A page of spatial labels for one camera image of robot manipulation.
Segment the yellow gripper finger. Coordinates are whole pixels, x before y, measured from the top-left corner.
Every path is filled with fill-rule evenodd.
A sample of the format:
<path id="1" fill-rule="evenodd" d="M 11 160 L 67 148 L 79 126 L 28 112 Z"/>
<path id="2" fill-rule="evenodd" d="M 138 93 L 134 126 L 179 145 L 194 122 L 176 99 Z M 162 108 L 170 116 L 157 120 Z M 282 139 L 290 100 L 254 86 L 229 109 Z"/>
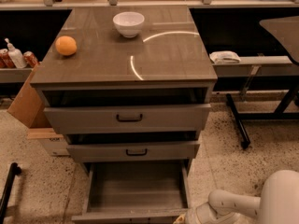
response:
<path id="1" fill-rule="evenodd" d="M 185 224 L 185 216 L 180 215 L 174 222 L 173 224 Z"/>

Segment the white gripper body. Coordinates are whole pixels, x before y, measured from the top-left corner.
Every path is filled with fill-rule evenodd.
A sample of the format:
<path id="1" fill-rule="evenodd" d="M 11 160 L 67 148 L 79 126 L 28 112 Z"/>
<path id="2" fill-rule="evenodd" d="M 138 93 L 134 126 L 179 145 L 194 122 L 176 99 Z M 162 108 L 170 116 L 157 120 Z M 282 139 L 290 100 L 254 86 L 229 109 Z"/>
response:
<path id="1" fill-rule="evenodd" d="M 238 213 L 219 214 L 209 203 L 189 209 L 185 224 L 235 224 L 240 218 Z"/>

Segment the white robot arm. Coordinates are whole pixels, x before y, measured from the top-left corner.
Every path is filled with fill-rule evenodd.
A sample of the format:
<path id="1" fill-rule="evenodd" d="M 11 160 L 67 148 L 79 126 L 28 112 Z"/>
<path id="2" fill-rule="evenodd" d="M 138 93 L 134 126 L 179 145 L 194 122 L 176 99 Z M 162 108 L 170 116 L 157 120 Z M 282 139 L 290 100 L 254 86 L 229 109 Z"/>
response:
<path id="1" fill-rule="evenodd" d="M 206 203 L 181 214 L 173 224 L 234 224 L 241 215 L 254 218 L 256 224 L 299 224 L 299 173 L 271 174 L 260 197 L 213 190 Z"/>

